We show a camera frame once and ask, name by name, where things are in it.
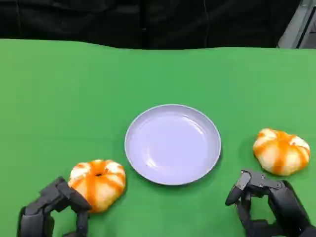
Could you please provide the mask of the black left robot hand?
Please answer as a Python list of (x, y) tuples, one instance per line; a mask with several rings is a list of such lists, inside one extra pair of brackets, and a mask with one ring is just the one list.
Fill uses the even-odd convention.
[(89, 211), (87, 200), (75, 189), (69, 187), (63, 177), (58, 177), (40, 191), (40, 196), (19, 212), (18, 237), (51, 237), (54, 230), (52, 211), (61, 212), (67, 207), (77, 215), (76, 230), (65, 237), (86, 237), (88, 235)]

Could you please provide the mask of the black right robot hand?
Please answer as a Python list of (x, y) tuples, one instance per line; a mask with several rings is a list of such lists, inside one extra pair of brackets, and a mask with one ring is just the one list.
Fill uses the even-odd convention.
[[(276, 220), (252, 220), (251, 198), (268, 197), (268, 205)], [(292, 185), (285, 180), (273, 180), (264, 173), (243, 169), (230, 190), (226, 206), (235, 205), (238, 217), (247, 237), (314, 237), (316, 227)]]

